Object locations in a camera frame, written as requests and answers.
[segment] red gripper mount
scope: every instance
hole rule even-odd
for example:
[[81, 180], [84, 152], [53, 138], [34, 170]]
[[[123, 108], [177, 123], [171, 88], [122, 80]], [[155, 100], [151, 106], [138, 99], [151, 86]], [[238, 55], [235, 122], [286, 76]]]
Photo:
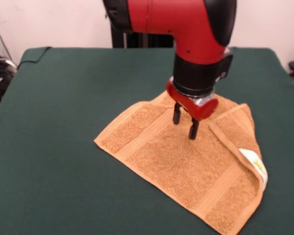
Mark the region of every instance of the red gripper mount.
[[172, 80], [169, 80], [166, 88], [169, 96], [176, 102], [174, 106], [173, 123], [177, 125], [180, 122], [180, 108], [183, 107], [190, 114], [193, 122], [189, 132], [189, 139], [195, 140], [199, 122], [209, 118], [213, 114], [219, 104], [218, 100], [213, 97], [213, 94], [203, 98], [187, 97], [174, 88]]

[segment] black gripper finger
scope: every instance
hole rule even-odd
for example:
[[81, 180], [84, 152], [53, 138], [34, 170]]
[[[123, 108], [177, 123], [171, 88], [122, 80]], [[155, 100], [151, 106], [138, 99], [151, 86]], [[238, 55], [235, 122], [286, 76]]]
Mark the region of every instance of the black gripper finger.
[[181, 105], [179, 103], [176, 103], [174, 106], [173, 123], [175, 125], [180, 123], [180, 119], [181, 119], [180, 107]]
[[190, 128], [189, 139], [195, 140], [197, 136], [199, 122], [195, 118], [192, 118], [192, 122], [193, 122], [193, 125]]

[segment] white tag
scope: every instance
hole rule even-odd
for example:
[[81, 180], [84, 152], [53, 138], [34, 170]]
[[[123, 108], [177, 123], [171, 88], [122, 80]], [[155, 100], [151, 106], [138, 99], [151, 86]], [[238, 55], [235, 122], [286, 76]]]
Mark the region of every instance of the white tag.
[[268, 173], [260, 157], [252, 150], [239, 148], [239, 151], [247, 158], [247, 160], [254, 166], [263, 179], [263, 191], [265, 191], [268, 182]]
[[13, 68], [17, 69], [17, 66], [10, 60], [5, 61], [7, 64], [11, 65]]

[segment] black cable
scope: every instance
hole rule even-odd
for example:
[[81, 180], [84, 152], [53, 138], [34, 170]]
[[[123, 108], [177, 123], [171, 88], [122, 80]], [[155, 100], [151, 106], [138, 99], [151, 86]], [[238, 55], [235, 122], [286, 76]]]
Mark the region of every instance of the black cable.
[[5, 45], [5, 43], [4, 43], [3, 38], [2, 38], [1, 35], [0, 35], [0, 40], [1, 40], [2, 44], [3, 44], [4, 49], [5, 49], [6, 52], [8, 53], [9, 59], [12, 60], [12, 57], [11, 57], [11, 55], [10, 55], [10, 52], [9, 52], [9, 50], [6, 48], [6, 45]]

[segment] table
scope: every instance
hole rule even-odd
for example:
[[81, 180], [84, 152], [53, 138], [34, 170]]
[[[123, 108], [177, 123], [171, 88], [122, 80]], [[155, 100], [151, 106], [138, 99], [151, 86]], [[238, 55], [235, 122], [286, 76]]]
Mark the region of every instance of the table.
[[[216, 93], [246, 102], [269, 174], [244, 235], [294, 235], [294, 84], [275, 53], [233, 48]], [[93, 139], [164, 91], [174, 50], [27, 50], [0, 105], [0, 235], [216, 234]]]

